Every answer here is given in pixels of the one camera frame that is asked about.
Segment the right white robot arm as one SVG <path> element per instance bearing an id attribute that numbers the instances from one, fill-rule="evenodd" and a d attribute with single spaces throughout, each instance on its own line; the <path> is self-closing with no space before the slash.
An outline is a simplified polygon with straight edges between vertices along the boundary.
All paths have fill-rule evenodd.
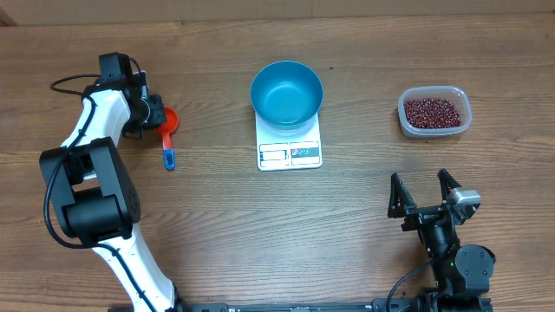
<path id="1" fill-rule="evenodd" d="M 437 173 L 441 203 L 419 208 L 397 173 L 391 175 L 388 217 L 401 218 L 403 231 L 416 231 L 428 260 L 400 278 L 385 299 L 387 311 L 491 311 L 490 289 L 496 262 L 494 253 L 477 244 L 460 243 L 456 227 L 478 210 L 481 196 L 461 186 L 451 174 Z M 398 288 L 412 276 L 430 268 L 435 286 L 419 291 L 416 298 L 394 299 Z"/>

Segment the red measuring scoop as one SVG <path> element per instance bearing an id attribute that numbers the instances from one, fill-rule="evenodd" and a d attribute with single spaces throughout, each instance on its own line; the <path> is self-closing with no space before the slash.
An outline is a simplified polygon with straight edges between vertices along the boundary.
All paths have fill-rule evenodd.
<path id="1" fill-rule="evenodd" d="M 165 107 L 166 121 L 156 128 L 156 132 L 161 135 L 163 147 L 163 160 L 167 171 L 175 169 L 175 155 L 171 136 L 177 132 L 180 119 L 176 112 L 170 107 Z"/>

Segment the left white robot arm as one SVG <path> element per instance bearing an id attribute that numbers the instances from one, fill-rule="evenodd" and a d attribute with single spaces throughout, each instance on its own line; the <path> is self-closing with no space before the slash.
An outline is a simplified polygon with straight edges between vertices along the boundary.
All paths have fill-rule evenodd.
<path id="1" fill-rule="evenodd" d="M 144 71 L 94 75 L 78 95 L 82 114 L 63 143 L 41 154 L 43 215 L 60 245 L 91 249 L 114 272 L 134 311 L 185 311 L 141 233 L 140 200 L 117 145 L 124 133 L 165 121 Z"/>

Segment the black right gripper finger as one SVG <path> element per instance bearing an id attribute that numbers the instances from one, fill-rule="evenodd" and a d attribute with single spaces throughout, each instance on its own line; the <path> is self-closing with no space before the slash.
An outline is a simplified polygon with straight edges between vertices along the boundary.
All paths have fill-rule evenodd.
<path id="1" fill-rule="evenodd" d="M 442 168 L 438 171 L 437 177 L 440 181 L 441 197 L 443 200 L 447 199 L 447 196 L 454 188 L 460 187 L 460 184 L 450 175 L 450 173 L 445 168 Z"/>
<path id="2" fill-rule="evenodd" d="M 416 204 L 408 188 L 402 183 L 397 172 L 391 175 L 391 190 L 388 203 L 389 218 L 404 218 L 414 213 Z"/>

